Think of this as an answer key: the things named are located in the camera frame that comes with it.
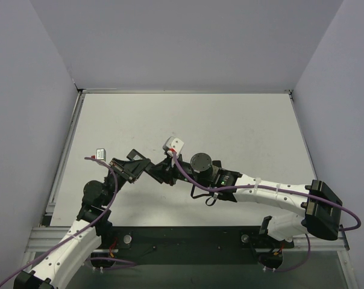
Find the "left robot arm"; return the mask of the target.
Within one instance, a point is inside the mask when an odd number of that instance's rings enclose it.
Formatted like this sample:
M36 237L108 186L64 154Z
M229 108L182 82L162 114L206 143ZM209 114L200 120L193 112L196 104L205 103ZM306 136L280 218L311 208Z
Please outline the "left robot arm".
M87 257L98 247L111 244L113 233L108 221L115 197L126 182L136 181L150 164L148 158L108 164L87 157L108 169L104 182L85 185L81 209L60 242L33 261L31 270L22 269L14 280L14 288L66 288Z

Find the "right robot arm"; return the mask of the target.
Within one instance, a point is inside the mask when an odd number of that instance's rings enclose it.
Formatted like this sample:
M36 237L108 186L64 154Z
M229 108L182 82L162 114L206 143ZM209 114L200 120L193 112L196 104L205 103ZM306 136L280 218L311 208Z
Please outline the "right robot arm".
M282 216L268 214L263 219L262 234L283 241L301 234L334 241L339 234L342 201L324 182L290 185L262 181L222 168L219 160L205 153L195 154L189 162L168 155L152 165L149 174L160 182L174 185L186 181L204 190L207 205L217 200L254 202L285 210Z

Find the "aluminium front rail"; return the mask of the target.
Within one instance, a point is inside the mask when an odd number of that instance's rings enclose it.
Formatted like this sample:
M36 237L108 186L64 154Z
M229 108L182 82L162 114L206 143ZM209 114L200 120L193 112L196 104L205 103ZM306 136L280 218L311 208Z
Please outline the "aluminium front rail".
M55 246L66 235L69 227L67 226L49 226L35 227L31 230L26 252L44 252ZM345 235L340 234L335 241L321 240L314 236L309 237L312 252L323 251L349 251L350 247ZM293 238L294 251L305 251L307 249L307 240L304 235Z

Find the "black remote control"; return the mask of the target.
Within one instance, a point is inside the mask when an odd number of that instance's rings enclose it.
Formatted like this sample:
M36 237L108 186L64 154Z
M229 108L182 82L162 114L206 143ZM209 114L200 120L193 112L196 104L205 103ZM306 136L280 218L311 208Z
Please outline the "black remote control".
M157 177L155 176L154 172L152 171L152 168L154 167L153 163L149 163L146 168L145 172L154 180L157 180Z

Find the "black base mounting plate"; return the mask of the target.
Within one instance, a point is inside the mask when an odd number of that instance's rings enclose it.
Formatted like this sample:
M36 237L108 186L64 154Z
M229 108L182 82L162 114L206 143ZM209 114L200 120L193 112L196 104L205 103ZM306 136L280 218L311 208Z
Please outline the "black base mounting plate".
M138 265L245 265L293 247L262 235L259 226L114 226L92 256Z

